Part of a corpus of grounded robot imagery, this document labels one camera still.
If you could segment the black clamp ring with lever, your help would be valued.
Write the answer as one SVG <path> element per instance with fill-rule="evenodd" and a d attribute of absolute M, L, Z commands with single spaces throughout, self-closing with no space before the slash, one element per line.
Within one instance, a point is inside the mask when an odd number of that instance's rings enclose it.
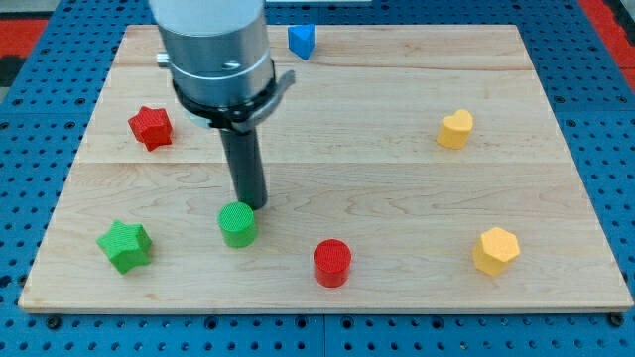
<path fill-rule="evenodd" d="M 271 116 L 295 82 L 296 73 L 289 70 L 278 81 L 276 77 L 271 79 L 263 90 L 242 103 L 220 106 L 197 103 L 188 98 L 174 80 L 172 85 L 184 112 L 195 125 L 243 134 L 254 130 Z"/>

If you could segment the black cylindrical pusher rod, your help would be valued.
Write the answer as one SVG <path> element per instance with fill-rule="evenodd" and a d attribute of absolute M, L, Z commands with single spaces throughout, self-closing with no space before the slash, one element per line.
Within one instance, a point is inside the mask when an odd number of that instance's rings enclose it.
<path fill-rule="evenodd" d="M 236 133 L 221 130 L 220 138 L 237 200 L 253 210 L 264 207 L 268 193 L 257 131 Z"/>

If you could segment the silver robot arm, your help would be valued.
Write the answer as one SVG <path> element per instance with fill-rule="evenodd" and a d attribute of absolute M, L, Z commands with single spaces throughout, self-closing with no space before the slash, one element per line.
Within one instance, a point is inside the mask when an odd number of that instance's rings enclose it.
<path fill-rule="evenodd" d="M 257 127 L 294 84 L 271 58 L 262 0 L 151 0 L 176 97 L 193 123 L 220 133 L 238 201 L 268 200 Z"/>

